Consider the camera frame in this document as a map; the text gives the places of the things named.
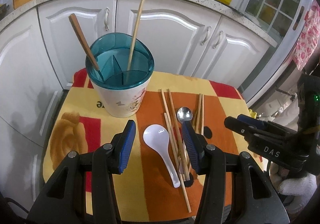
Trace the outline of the white gloved hand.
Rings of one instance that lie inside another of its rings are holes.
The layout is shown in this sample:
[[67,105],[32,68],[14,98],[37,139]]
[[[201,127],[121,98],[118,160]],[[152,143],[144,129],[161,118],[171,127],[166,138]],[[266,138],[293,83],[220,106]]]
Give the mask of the white gloved hand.
[[299,178],[287,178],[288,174],[287,169],[271,163],[270,180],[279,194],[293,197],[285,208],[288,214],[296,215],[309,203],[317,189],[317,181],[311,173]]

